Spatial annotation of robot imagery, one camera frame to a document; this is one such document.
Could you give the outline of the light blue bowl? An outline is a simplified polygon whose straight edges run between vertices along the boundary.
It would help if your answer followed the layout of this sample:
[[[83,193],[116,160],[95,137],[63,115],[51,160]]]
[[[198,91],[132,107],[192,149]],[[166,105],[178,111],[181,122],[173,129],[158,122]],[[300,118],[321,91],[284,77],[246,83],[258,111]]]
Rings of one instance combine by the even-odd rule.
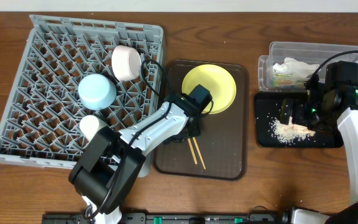
[[[90,110],[103,110],[116,99],[117,90],[114,83],[101,74],[85,76],[78,85],[80,101]]]

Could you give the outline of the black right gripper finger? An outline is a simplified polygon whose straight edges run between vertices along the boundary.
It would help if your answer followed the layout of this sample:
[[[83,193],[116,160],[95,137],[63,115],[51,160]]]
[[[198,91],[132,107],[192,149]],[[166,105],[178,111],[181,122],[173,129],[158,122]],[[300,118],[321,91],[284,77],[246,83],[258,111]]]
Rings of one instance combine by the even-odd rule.
[[[288,125],[291,118],[291,112],[293,110],[294,99],[285,98],[282,103],[281,113],[280,113],[280,123]]]
[[[301,126],[316,126],[319,121],[317,107],[295,102],[292,109],[292,123]]]

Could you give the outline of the yellow round plate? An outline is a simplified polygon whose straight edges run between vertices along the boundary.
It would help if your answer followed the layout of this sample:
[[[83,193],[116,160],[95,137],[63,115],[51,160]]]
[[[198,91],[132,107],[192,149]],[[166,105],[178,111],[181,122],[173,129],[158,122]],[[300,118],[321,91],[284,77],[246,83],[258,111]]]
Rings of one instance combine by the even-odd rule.
[[[197,86],[205,87],[212,96],[212,103],[209,103],[203,113],[210,111],[216,114],[228,109],[236,97],[236,83],[233,76],[224,68],[205,64],[192,68],[184,77],[181,91],[187,95]]]

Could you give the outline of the white paper napkin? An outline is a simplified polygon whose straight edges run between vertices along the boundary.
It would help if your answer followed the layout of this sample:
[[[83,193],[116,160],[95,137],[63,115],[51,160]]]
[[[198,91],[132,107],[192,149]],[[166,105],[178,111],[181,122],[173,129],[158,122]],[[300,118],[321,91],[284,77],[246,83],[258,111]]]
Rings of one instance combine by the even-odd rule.
[[[319,64],[307,64],[291,57],[285,57],[283,64],[273,65],[273,73],[278,77],[307,78],[318,67]]]

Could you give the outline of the pink white bowl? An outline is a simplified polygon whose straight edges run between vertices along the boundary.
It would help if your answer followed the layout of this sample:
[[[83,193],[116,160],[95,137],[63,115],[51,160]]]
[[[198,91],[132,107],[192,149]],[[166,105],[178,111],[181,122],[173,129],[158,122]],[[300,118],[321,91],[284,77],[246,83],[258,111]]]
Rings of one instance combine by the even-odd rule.
[[[138,78],[141,63],[140,54],[132,47],[118,45],[111,55],[112,70],[120,82]]]

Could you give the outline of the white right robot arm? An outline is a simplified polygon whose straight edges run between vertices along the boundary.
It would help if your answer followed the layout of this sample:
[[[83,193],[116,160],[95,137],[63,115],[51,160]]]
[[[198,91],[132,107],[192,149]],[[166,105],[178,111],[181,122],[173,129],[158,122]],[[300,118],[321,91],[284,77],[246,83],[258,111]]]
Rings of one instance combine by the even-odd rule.
[[[305,89],[308,98],[304,103],[284,100],[280,122],[341,135],[349,171],[350,206],[334,215],[294,208],[282,223],[358,223],[358,64],[330,63],[324,83],[313,74]]]

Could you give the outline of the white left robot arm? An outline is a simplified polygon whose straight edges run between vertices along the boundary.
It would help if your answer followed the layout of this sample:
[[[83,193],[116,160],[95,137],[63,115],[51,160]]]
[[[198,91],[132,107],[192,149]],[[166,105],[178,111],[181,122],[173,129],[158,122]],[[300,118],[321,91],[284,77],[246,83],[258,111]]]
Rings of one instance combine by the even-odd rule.
[[[82,118],[80,130],[89,144],[68,180],[87,204],[83,218],[95,223],[117,223],[121,218],[119,207],[147,155],[161,143],[199,136],[203,110],[212,102],[209,93],[170,95],[153,115],[119,131],[96,116]]]

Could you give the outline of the white cup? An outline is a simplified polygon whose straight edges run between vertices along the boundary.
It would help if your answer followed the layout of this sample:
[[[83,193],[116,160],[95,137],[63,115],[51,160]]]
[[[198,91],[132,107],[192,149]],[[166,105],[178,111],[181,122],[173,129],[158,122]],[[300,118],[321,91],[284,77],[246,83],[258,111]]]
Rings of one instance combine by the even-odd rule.
[[[94,115],[87,115],[81,119],[79,126],[85,138],[91,141],[100,129],[107,126],[107,123]]]

